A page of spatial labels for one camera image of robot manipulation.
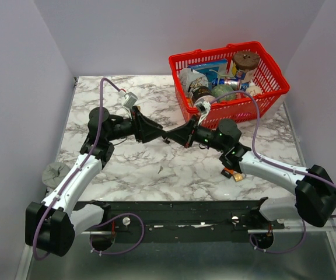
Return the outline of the orange black padlock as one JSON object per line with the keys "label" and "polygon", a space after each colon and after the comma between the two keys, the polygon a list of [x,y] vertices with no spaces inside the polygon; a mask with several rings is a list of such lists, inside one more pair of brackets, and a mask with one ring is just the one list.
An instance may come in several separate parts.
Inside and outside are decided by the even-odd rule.
{"label": "orange black padlock", "polygon": [[226,178],[231,178],[234,174],[234,171],[233,170],[230,170],[230,169],[227,169],[227,168],[224,168],[222,171],[221,171],[221,175],[225,176]]}

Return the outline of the black headed key bunch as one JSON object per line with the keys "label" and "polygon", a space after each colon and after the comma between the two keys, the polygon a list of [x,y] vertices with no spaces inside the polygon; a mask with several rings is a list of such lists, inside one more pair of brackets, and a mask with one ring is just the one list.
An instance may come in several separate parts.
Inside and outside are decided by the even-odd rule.
{"label": "black headed key bunch", "polygon": [[168,139],[168,138],[165,138],[165,137],[163,137],[163,142],[166,143],[166,144],[170,144],[169,139]]}

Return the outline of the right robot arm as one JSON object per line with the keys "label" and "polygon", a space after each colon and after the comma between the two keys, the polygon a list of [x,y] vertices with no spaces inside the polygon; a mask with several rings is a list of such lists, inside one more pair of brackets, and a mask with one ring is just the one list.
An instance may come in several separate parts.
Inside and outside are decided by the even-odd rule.
{"label": "right robot arm", "polygon": [[190,121],[164,134],[185,148],[194,142],[221,152],[220,161],[229,170],[267,180],[292,194],[292,197],[267,198],[250,213],[250,223],[258,229],[277,219],[303,219],[322,228],[336,209],[336,189],[327,171],[318,165],[311,168],[281,163],[256,155],[240,143],[241,132],[231,119],[220,121],[215,130]]}

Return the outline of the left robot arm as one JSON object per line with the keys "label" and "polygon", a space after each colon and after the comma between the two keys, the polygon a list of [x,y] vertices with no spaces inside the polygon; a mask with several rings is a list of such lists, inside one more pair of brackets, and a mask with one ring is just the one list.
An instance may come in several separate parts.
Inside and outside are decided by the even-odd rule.
{"label": "left robot arm", "polygon": [[36,260],[41,261],[49,254],[64,256],[76,233],[92,226],[97,230],[110,226],[110,215],[97,205],[79,211],[76,222],[71,216],[86,187],[109,162],[114,152],[113,140],[133,135],[137,142],[147,143],[165,133],[160,124],[145,117],[137,106],[129,113],[130,117],[123,118],[110,114],[104,107],[91,110],[87,124],[89,132],[73,168],[49,196],[27,206],[25,243],[32,247]]}

